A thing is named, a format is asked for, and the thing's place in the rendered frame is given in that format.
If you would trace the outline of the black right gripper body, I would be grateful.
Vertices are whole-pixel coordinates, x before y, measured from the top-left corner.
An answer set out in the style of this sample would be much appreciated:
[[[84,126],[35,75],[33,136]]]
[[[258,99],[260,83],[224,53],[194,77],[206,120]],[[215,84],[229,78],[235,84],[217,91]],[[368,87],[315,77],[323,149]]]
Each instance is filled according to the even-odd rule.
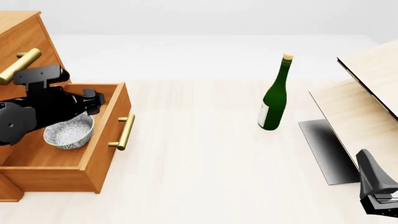
[[[366,194],[360,191],[360,202],[366,214],[398,218],[398,198],[394,192],[378,192]]]

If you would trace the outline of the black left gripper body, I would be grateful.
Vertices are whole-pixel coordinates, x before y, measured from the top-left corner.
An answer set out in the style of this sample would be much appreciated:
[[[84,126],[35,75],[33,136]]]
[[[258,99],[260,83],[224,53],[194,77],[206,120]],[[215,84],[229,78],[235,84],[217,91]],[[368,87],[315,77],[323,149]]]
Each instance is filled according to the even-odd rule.
[[[83,89],[83,102],[86,106],[88,115],[96,115],[100,112],[101,106],[105,103],[103,93],[98,93],[94,89]]]

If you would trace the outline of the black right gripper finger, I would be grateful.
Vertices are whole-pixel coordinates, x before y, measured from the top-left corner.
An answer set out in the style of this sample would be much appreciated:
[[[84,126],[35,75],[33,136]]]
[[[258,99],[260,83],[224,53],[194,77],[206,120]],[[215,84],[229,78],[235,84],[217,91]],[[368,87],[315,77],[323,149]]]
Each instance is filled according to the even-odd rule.
[[[398,182],[394,181],[376,162],[367,149],[356,155],[360,174],[360,199],[367,195],[393,194],[398,191]]]

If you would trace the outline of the patterned black white bowl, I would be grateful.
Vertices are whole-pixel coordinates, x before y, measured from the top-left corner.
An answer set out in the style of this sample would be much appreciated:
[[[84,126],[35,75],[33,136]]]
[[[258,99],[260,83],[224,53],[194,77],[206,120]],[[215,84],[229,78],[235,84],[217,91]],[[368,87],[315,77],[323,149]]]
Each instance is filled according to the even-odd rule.
[[[47,126],[44,141],[59,149],[78,149],[90,140],[94,126],[94,118],[84,112],[68,121]]]

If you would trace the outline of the open wooden drawer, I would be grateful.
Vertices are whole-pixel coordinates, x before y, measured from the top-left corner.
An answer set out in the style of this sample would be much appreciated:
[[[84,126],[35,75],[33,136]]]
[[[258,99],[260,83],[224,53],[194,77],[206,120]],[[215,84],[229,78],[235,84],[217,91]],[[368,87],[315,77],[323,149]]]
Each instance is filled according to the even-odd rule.
[[[83,93],[95,89],[105,104],[94,116],[90,141],[79,149],[58,149],[44,141],[44,130],[26,134],[13,146],[0,146],[0,202],[19,201],[24,192],[101,192],[123,129],[120,121],[130,115],[131,102],[125,83],[72,83],[65,91]]]

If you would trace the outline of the wooden cabinet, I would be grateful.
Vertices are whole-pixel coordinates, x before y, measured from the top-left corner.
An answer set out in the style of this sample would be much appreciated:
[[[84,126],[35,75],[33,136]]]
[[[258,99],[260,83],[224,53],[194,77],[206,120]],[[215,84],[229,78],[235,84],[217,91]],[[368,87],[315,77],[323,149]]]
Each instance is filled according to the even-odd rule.
[[[18,52],[33,48],[42,55],[30,68],[63,63],[44,26],[40,11],[0,11],[0,73],[17,61]],[[22,85],[0,85],[0,100],[24,96]],[[12,154],[12,146],[0,146],[0,166]],[[0,202],[18,202],[24,192],[0,172]]]

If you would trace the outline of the pale wooden rack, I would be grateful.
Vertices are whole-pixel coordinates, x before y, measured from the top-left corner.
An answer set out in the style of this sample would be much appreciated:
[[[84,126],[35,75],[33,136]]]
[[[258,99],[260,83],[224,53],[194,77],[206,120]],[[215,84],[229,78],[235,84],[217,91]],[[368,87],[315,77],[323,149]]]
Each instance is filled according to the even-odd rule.
[[[310,94],[346,152],[367,149],[398,176],[398,39],[338,57],[348,80]]]

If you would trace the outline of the green wine bottle with cork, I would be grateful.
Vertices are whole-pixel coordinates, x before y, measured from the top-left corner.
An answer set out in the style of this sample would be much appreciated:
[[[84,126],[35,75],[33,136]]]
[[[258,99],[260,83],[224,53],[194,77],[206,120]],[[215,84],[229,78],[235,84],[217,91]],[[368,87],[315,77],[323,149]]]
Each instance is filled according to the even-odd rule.
[[[284,53],[277,77],[262,99],[257,124],[264,130],[279,127],[287,104],[286,81],[293,57],[292,53]]]

